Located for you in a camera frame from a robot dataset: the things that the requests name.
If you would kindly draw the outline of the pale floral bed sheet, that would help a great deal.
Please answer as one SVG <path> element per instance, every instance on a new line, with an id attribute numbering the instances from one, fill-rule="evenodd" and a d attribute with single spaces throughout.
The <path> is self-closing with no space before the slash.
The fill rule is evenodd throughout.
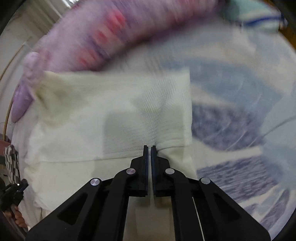
<path id="1" fill-rule="evenodd" d="M 210 22 L 130 49 L 103 72 L 181 69 L 190 72 L 190 156 L 196 173 L 191 179 L 209 178 L 268 231 L 270 240 L 287 240 L 288 229 L 295 227 L 294 49 L 280 35 Z M 32 106 L 12 137 L 24 179 L 37 122 Z M 47 214 L 30 185 L 19 208 L 29 231 Z"/>

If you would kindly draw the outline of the teal striped pillow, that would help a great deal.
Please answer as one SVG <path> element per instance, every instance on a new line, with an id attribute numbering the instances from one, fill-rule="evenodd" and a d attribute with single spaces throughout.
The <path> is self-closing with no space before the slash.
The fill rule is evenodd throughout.
<path id="1" fill-rule="evenodd" d="M 229 1 L 222 16 L 238 27 L 275 33 L 287 26 L 287 20 L 274 6 L 264 1 Z"/>

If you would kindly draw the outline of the cream white knit garment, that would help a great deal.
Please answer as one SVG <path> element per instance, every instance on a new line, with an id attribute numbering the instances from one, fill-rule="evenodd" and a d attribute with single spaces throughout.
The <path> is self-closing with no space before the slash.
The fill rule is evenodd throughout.
<path id="1" fill-rule="evenodd" d="M 148 194 L 130 197 L 123 240 L 176 240 L 171 199 L 154 195 L 151 148 L 196 177 L 189 70 L 45 72 L 33 93 L 37 122 L 24 175 L 47 213 L 39 222 L 91 179 L 129 168 L 148 146 Z"/>

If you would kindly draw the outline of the purple floral quilt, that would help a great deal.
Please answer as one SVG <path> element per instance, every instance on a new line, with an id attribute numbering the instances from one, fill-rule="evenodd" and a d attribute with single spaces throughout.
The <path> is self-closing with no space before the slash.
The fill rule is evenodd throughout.
<path id="1" fill-rule="evenodd" d="M 11 120 L 33 101 L 44 71 L 98 71 L 129 46 L 183 23 L 217 14 L 225 1 L 79 1 L 44 35 L 23 61 Z"/>

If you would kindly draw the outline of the checkered black white cloth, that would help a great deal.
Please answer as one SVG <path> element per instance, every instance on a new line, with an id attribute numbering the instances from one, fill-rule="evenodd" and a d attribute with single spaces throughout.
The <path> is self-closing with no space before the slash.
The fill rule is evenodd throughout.
<path id="1" fill-rule="evenodd" d="M 19 154 L 13 145 L 4 149 L 4 158 L 9 182 L 20 183 Z"/>

